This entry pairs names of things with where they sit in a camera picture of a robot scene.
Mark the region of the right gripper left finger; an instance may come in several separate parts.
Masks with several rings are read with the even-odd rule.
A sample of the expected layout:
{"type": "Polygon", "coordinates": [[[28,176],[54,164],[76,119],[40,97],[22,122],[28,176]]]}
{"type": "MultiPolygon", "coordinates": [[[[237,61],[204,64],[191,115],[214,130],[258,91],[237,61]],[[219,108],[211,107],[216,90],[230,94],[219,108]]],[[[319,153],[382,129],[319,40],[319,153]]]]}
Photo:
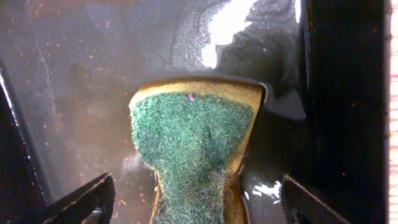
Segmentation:
{"type": "Polygon", "coordinates": [[[7,222],[9,224],[109,224],[113,216],[115,198],[113,177],[106,172],[60,200],[7,222]]]}

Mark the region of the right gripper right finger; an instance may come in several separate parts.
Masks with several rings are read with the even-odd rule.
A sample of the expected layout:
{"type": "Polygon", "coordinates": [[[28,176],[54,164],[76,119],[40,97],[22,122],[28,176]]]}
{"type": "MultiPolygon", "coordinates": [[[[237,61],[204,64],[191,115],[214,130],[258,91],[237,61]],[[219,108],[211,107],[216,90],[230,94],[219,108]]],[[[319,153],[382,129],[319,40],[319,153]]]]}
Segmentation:
{"type": "Polygon", "coordinates": [[[288,174],[282,182],[280,199],[287,223],[350,223],[342,214],[288,174]]]}

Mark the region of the green yellow sponge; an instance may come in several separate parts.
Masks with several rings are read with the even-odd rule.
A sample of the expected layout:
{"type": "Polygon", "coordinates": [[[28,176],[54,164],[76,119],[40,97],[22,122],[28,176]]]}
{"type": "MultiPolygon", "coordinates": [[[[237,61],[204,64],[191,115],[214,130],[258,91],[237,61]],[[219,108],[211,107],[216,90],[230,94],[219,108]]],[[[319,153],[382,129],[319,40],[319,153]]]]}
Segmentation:
{"type": "Polygon", "coordinates": [[[247,223],[239,175],[266,87],[217,78],[143,86],[132,141],[157,176],[152,223],[247,223]]]}

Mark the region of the black water tray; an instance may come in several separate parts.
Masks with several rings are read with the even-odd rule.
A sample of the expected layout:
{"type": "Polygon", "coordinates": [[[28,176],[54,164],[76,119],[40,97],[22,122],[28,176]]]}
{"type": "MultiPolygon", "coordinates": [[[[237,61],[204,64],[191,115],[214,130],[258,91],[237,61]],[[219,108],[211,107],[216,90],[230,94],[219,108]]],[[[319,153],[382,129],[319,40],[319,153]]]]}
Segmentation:
{"type": "Polygon", "coordinates": [[[1,220],[109,172],[112,223],[149,223],[157,176],[129,103],[213,77],[267,89],[239,175],[247,223],[287,223],[290,175],[350,223],[387,222],[387,1],[2,1],[1,220]]]}

